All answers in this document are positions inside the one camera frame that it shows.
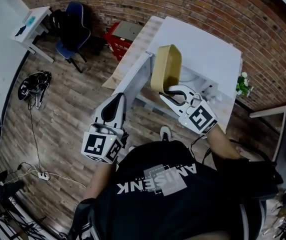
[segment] white shoe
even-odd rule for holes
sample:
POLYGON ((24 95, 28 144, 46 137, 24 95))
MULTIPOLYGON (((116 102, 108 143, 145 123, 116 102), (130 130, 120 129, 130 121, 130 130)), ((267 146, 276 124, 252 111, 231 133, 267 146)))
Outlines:
POLYGON ((135 149, 137 146, 130 146, 129 148, 128 148, 128 152, 130 153, 133 149, 135 149))
POLYGON ((172 135, 171 135, 171 129, 168 126, 162 126, 161 131, 159 132, 159 135, 161 136, 162 142, 170 142, 172 135))

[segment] white desk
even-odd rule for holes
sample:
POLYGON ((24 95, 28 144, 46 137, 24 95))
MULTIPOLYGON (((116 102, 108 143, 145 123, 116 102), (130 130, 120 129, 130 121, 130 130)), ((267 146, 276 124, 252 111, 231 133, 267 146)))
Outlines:
POLYGON ((46 33, 49 32, 47 28, 42 24, 42 20, 46 17, 46 15, 51 14, 50 6, 34 8, 31 9, 30 11, 31 14, 28 16, 27 20, 24 23, 18 25, 14 29, 12 34, 9 36, 9 38, 19 42, 23 47, 28 49, 31 53, 33 54, 37 53, 38 55, 42 56, 49 62, 53 63, 54 60, 50 56, 48 56, 44 51, 42 51, 33 44, 33 41, 36 36, 41 35, 43 32, 46 33), (31 17, 35 17, 33 23, 29 26, 26 26, 22 34, 15 36, 19 32, 20 28, 25 26, 31 17))
MULTIPOLYGON (((186 67, 218 84, 217 96, 220 100, 210 103, 209 106, 216 114, 220 127, 225 131, 234 106, 237 80, 242 69, 241 52, 212 34, 180 20, 152 16, 103 86, 112 89, 120 87, 118 84, 123 79, 136 74, 137 65, 146 51, 156 54, 159 46, 170 44, 174 44, 182 54, 181 76, 186 67)), ((146 72, 139 74, 140 81, 147 75, 146 72)), ((178 118, 158 96, 158 93, 145 87, 137 98, 178 118)))

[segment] black t-shirt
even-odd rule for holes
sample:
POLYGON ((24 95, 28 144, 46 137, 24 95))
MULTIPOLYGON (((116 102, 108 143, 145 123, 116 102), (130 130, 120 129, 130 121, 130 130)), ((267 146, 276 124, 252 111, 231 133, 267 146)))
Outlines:
POLYGON ((220 174, 179 141, 136 147, 97 199, 83 204, 90 204, 86 222, 101 240, 182 240, 217 231, 243 239, 240 204, 230 201, 220 174))

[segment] brick wall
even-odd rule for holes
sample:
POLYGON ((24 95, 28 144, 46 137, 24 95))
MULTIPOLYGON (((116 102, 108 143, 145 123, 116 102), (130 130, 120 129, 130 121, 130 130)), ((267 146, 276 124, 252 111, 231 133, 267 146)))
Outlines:
POLYGON ((23 0, 30 8, 64 9, 80 1, 101 30, 125 20, 143 25, 171 16, 197 26, 242 51, 243 71, 254 90, 239 100, 254 110, 286 102, 286 5, 281 0, 23 0))

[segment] potted plant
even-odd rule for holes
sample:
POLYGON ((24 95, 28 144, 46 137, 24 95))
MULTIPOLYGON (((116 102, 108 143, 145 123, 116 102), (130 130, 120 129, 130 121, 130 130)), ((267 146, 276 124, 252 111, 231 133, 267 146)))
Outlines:
POLYGON ((237 79, 236 94, 248 97, 252 90, 253 87, 249 86, 248 74, 246 72, 242 72, 237 79))

